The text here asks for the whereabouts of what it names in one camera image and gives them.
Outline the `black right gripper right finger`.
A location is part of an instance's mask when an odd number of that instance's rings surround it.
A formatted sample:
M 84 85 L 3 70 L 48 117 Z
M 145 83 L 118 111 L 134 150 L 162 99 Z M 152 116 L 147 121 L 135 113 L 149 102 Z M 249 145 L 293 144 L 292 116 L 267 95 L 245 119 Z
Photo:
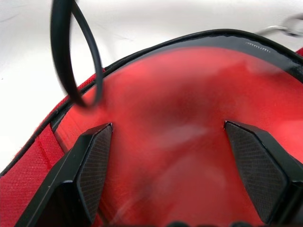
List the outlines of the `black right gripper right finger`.
M 267 131 L 226 121 L 241 181 L 265 224 L 303 226 L 303 164 Z

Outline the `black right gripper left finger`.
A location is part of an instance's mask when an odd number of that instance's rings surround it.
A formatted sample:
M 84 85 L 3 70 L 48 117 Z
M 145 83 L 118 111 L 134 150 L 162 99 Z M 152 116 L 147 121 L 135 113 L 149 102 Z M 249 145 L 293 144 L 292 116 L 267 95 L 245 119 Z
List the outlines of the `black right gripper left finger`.
M 18 219 L 18 227 L 90 227 L 107 174 L 111 123 L 82 133 L 52 167 Z

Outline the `black round pouch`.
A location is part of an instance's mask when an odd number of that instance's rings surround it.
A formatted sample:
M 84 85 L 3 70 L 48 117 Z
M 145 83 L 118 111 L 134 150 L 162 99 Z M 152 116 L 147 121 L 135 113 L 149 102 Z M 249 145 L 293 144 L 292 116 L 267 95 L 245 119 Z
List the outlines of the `black round pouch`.
M 303 48 L 297 52 L 293 52 L 267 38 L 231 29 L 210 30 L 190 34 L 133 53 L 107 66 L 104 76 L 106 78 L 120 68 L 150 55 L 183 47 L 217 47 L 245 53 L 278 67 L 303 83 Z M 61 147 L 55 132 L 67 112 L 74 106 L 69 99 L 66 98 L 62 100 L 41 123 L 12 162 L 0 173 L 0 227 L 18 226 L 18 219 L 32 200 L 47 174 L 69 151 Z M 111 224 L 104 217 L 99 205 L 95 220 L 90 227 L 221 227 L 215 224 L 198 224 L 193 226 L 180 220 L 172 221 L 164 226 Z M 262 220 L 261 223 L 257 225 L 243 220 L 233 221 L 226 227 L 232 226 L 303 227 L 300 225 L 265 224 Z

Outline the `red round case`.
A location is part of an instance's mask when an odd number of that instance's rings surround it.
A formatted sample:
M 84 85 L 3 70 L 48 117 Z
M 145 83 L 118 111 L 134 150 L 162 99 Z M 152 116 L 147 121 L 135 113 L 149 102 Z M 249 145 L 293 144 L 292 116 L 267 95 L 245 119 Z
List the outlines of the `red round case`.
M 67 151 L 86 130 L 113 125 L 99 205 L 111 224 L 257 225 L 226 120 L 268 131 L 303 161 L 303 83 L 217 47 L 177 48 L 120 68 L 104 79 L 100 104 L 72 107 L 55 135 Z

